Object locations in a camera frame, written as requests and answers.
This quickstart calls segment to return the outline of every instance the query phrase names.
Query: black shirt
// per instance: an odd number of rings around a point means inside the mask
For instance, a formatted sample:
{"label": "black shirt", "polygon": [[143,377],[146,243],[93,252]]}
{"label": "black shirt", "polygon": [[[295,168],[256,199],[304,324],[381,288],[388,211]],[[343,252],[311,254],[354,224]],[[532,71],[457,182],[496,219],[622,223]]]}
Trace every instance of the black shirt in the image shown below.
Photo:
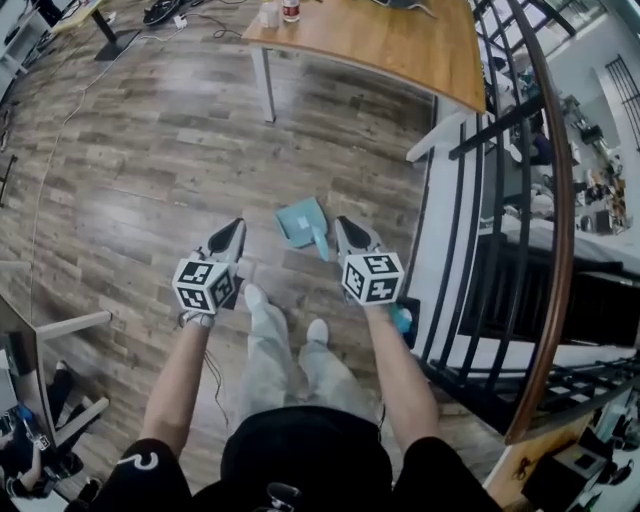
{"label": "black shirt", "polygon": [[161,441],[134,443],[90,510],[247,511],[271,505],[267,486],[300,489],[295,510],[500,510],[458,455],[424,438],[407,451],[392,489],[378,429],[322,407],[286,407],[251,416],[225,446],[221,480],[191,496],[178,461]]}

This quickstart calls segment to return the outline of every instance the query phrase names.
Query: blue handle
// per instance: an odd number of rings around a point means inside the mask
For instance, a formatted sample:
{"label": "blue handle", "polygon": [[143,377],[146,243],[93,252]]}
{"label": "blue handle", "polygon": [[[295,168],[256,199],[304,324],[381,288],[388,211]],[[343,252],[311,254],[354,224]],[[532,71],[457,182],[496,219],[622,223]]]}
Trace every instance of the blue handle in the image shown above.
{"label": "blue handle", "polygon": [[316,226],[311,228],[311,232],[313,233],[313,241],[316,243],[316,247],[318,247],[320,257],[324,261],[329,261],[329,244],[327,243],[324,233]]}

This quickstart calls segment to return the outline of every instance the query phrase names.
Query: floor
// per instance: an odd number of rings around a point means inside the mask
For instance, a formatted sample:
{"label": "floor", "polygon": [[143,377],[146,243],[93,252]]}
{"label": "floor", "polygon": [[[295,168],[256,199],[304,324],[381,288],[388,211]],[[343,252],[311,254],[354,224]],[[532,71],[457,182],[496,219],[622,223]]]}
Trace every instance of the floor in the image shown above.
{"label": "floor", "polygon": [[[113,0],[115,28],[141,25],[145,4]],[[242,32],[259,2],[198,7]],[[241,275],[281,306],[299,347],[309,322],[328,320],[333,350],[378,398],[374,359],[361,311],[343,304],[335,263],[314,249],[292,250],[273,211],[309,196],[330,221],[339,214],[371,223],[407,264],[425,190],[424,164],[404,160],[429,129],[432,99],[386,78],[341,64],[278,52],[271,55],[278,118],[262,120],[248,48],[208,19],[170,42],[145,40],[86,94],[104,64],[104,40],[89,22],[62,35],[10,96],[15,107],[4,168],[15,166],[0,211],[0,259],[31,260],[35,243],[36,325],[101,309],[109,326],[47,346],[46,364],[64,358],[91,394],[111,406],[76,451],[85,471],[60,491],[74,497],[86,474],[106,478],[140,430],[144,406],[177,335],[170,286],[177,261],[213,231],[242,216],[248,238]],[[174,33],[167,25],[153,34]],[[29,276],[0,276],[0,289],[29,314]],[[231,415],[246,350],[249,315],[242,299],[224,311],[209,349],[224,375],[220,402]],[[216,382],[203,381],[189,443],[181,459],[193,490],[218,477],[230,433],[215,403]],[[482,478],[502,449],[497,437],[439,394],[447,440]],[[389,440],[385,425],[385,439]],[[390,447],[396,466],[397,451]]]}

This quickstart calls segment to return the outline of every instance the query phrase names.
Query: hand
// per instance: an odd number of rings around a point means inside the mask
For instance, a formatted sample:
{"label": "hand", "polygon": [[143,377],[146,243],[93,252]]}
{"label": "hand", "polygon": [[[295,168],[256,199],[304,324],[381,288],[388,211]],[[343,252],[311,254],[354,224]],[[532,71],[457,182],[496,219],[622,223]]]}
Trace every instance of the hand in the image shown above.
{"label": "hand", "polygon": [[7,435],[0,437],[0,450],[4,450],[11,441],[13,441],[13,432],[9,432]]}

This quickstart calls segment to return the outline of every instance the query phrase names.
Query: white table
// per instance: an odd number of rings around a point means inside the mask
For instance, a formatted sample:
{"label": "white table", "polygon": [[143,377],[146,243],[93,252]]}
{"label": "white table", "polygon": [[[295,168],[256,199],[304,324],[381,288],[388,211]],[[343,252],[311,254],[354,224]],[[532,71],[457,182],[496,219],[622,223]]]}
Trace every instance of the white table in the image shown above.
{"label": "white table", "polygon": [[[31,265],[27,262],[0,261],[0,272],[30,270],[30,268]],[[20,372],[20,376],[14,375],[16,395],[18,400],[33,412],[42,433],[54,448],[60,446],[101,414],[109,406],[109,400],[100,398],[73,421],[56,430],[49,409],[42,345],[55,338],[110,321],[111,313],[100,311],[42,327],[34,327],[0,295],[0,326],[3,332],[19,333],[21,364],[28,366],[26,371]]]}

